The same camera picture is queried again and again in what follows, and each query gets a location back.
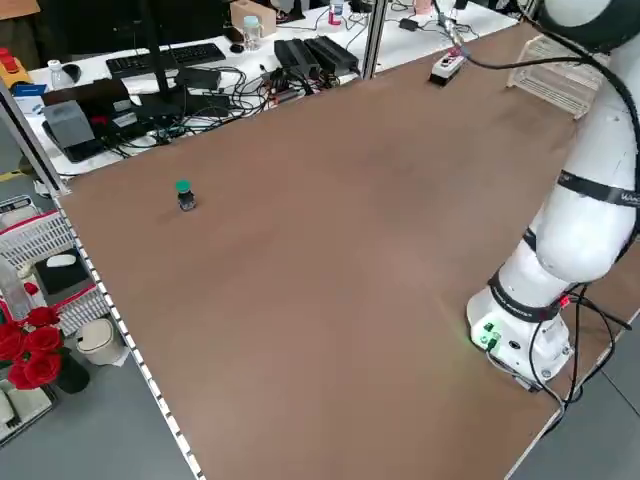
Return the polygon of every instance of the red rose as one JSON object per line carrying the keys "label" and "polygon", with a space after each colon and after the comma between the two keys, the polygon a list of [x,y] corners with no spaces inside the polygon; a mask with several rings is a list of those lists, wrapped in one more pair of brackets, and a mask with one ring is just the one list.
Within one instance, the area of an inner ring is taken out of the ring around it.
{"label": "red rose", "polygon": [[33,327],[44,327],[45,325],[54,325],[60,319],[56,311],[51,307],[38,307],[29,312],[26,322]]}
{"label": "red rose", "polygon": [[24,366],[24,376],[34,387],[53,382],[62,366],[62,357],[57,353],[35,354]]}
{"label": "red rose", "polygon": [[13,360],[24,352],[25,335],[13,321],[0,325],[0,360]]}
{"label": "red rose", "polygon": [[27,335],[24,348],[31,353],[47,353],[62,346],[62,335],[56,327],[40,327]]}
{"label": "red rose", "polygon": [[23,365],[13,364],[9,369],[7,378],[18,390],[32,390],[35,388],[25,377]]}

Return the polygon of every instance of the white desk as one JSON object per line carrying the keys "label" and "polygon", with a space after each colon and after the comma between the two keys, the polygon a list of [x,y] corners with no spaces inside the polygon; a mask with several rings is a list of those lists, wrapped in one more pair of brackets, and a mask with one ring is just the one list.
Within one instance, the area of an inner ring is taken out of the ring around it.
{"label": "white desk", "polygon": [[[453,4],[453,0],[440,0],[443,7]],[[208,40],[199,42],[189,42],[175,47],[193,45],[198,43],[215,43],[222,52],[227,56],[226,60],[214,63],[203,64],[203,67],[217,67],[217,66],[233,66],[247,74],[247,79],[252,80],[258,77],[261,73],[260,65],[263,65],[267,70],[273,70],[280,66],[276,56],[273,53],[273,42],[275,40],[287,40],[292,38],[311,38],[319,35],[327,35],[331,37],[336,43],[346,46],[356,35],[357,38],[349,45],[349,51],[355,54],[360,60],[364,56],[364,49],[367,41],[367,33],[363,27],[359,24],[355,24],[346,20],[350,30],[345,27],[345,21],[340,26],[332,26],[327,21],[327,8],[317,8],[305,12],[306,19],[299,20],[297,22],[291,22],[285,25],[287,28],[279,28],[278,32],[274,35],[263,39],[261,47],[255,52],[244,52],[240,55],[235,55],[229,51],[230,42],[225,37],[215,37]],[[421,58],[430,55],[434,52],[444,50],[450,46],[449,41],[442,34],[434,31],[415,31],[409,32],[398,27],[397,21],[401,18],[411,16],[412,9],[406,11],[393,11],[391,8],[387,12],[387,20],[385,24],[382,44],[380,53],[378,55],[378,71],[383,71],[389,68],[402,65],[407,62],[411,62],[417,58]],[[345,5],[345,19],[351,14],[349,6]],[[316,20],[319,16],[322,18],[318,21],[318,28],[316,31],[296,29],[291,27],[313,28],[316,24]],[[420,25],[423,25],[429,20],[435,19],[435,14],[432,12],[430,15],[417,15],[412,16],[412,19],[416,20]],[[515,25],[516,20],[500,15],[492,10],[476,5],[475,3],[469,3],[468,7],[459,12],[458,22],[462,24],[470,25],[474,32],[478,36],[483,37],[499,30],[511,27]],[[471,41],[475,38],[473,34],[464,35],[465,40]],[[139,48],[138,53],[146,53],[146,49]],[[80,60],[76,63],[82,69],[82,76],[79,85],[88,84],[94,80],[100,78],[109,78],[109,70],[107,69],[105,60],[109,58],[124,57],[127,55],[135,54],[134,50],[125,50],[121,52],[115,52],[106,55],[100,55],[93,58]],[[33,70],[30,72],[31,78],[35,83],[50,83],[50,73],[46,68]],[[169,76],[174,75],[174,72],[169,72]],[[236,81],[235,75],[224,73],[221,79],[221,87],[233,85]],[[342,83],[350,81],[356,78],[355,75],[346,76],[341,78]],[[154,93],[158,91],[157,82],[155,76],[152,74],[142,75],[135,78],[127,78],[124,83],[132,96],[141,93]],[[122,157],[113,153],[105,152],[100,155],[91,157],[80,163],[71,163],[67,157],[51,142],[51,140],[45,134],[42,123],[44,117],[31,116],[27,117],[31,128],[36,133],[38,139],[44,146],[45,151],[51,158],[51,161],[60,175],[80,175],[88,173],[92,170],[102,168],[104,166],[116,163],[122,160]],[[152,145],[154,140],[146,137],[135,141],[137,145],[144,145],[145,142]],[[123,147],[123,150],[131,155],[135,155],[144,150],[142,149],[128,149]]]}

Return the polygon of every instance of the bottle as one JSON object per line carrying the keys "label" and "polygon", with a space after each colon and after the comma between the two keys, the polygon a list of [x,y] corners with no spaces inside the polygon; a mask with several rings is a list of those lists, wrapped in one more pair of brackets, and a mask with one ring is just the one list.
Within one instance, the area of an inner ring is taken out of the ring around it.
{"label": "bottle", "polygon": [[413,0],[416,15],[426,15],[431,12],[431,0]]}
{"label": "bottle", "polygon": [[176,190],[178,190],[178,205],[183,212],[196,208],[196,196],[191,191],[191,184],[188,180],[176,182]]}
{"label": "bottle", "polygon": [[49,60],[47,62],[49,70],[51,70],[51,89],[62,90],[63,88],[73,87],[73,79],[67,72],[62,70],[60,60]]}
{"label": "bottle", "polygon": [[260,47],[262,25],[260,25],[258,17],[255,15],[244,17],[242,33],[244,34],[244,48],[246,50],[257,50]]}
{"label": "bottle", "polygon": [[3,256],[0,256],[0,292],[13,320],[19,321],[27,318],[32,307],[31,298],[24,289],[18,272]]}
{"label": "bottle", "polygon": [[329,6],[329,25],[340,25],[344,0],[331,0]]}

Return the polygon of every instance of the monitor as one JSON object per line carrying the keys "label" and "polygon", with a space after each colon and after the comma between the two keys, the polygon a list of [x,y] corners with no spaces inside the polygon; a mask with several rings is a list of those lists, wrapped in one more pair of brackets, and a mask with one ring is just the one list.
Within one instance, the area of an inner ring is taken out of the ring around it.
{"label": "monitor", "polygon": [[[222,35],[224,12],[228,10],[222,0],[149,3],[161,44]],[[136,0],[41,0],[41,4],[56,43],[54,51],[63,59],[147,46]]]}

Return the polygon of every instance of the green bottle cap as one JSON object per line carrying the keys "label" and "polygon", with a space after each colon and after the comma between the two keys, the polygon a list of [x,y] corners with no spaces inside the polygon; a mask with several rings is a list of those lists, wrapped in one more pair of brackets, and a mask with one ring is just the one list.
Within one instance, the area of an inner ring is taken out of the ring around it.
{"label": "green bottle cap", "polygon": [[176,189],[178,190],[178,193],[187,193],[191,190],[191,184],[189,183],[189,180],[178,180],[176,182]]}

